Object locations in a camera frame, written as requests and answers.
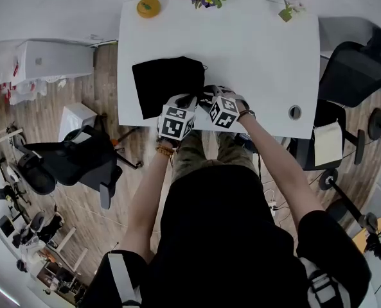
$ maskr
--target light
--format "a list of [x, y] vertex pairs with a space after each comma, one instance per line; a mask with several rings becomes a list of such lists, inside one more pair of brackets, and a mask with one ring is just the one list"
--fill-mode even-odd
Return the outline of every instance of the light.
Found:
[[19, 303], [15, 300], [15, 299], [13, 299], [10, 295], [8, 295], [6, 292], [4, 292], [1, 288], [0, 288], [0, 293], [2, 294], [2, 295], [4, 295], [5, 297], [7, 297], [7, 299], [10, 299], [11, 301], [13, 301], [15, 304], [17, 304], [19, 307], [21, 306], [21, 305], [19, 305]]

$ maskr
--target black t-shirt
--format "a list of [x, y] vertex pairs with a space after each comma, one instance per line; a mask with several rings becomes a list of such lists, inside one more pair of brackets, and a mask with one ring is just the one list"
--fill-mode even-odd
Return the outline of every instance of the black t-shirt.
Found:
[[[298, 257], [336, 278], [358, 307], [371, 275], [345, 231], [313, 211], [300, 221], [298, 241]], [[118, 252], [133, 286], [140, 285], [142, 307], [308, 307], [293, 238], [274, 224], [260, 179], [246, 167], [207, 167], [172, 184], [148, 266], [136, 253]], [[109, 270], [105, 256], [81, 307], [121, 307]]]

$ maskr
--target shoulder strap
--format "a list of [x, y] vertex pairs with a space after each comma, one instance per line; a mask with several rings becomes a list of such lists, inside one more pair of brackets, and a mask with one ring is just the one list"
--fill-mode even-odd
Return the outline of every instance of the shoulder strap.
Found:
[[107, 256], [109, 258], [114, 283], [118, 289], [122, 306], [140, 307], [140, 290], [139, 288], [133, 290], [123, 255], [120, 253], [109, 253]]
[[351, 308], [349, 293], [342, 284], [306, 258], [300, 261], [310, 282], [307, 298], [311, 308]]

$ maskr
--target black bag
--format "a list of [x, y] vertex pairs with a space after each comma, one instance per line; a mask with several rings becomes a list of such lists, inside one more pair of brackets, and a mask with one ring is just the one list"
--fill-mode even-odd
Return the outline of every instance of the black bag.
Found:
[[159, 116], [172, 96], [203, 91], [203, 64], [187, 57], [150, 60], [132, 70], [143, 119]]

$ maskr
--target white storage unit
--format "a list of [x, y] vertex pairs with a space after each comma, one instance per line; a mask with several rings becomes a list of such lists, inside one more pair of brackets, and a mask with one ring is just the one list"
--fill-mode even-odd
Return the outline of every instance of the white storage unit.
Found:
[[63, 141], [64, 137], [73, 130], [83, 126], [94, 126], [96, 116], [96, 113], [82, 103], [66, 105], [63, 108], [58, 141]]
[[93, 73], [93, 48], [76, 44], [26, 41], [17, 47], [16, 59], [12, 86], [34, 79], [76, 78]]

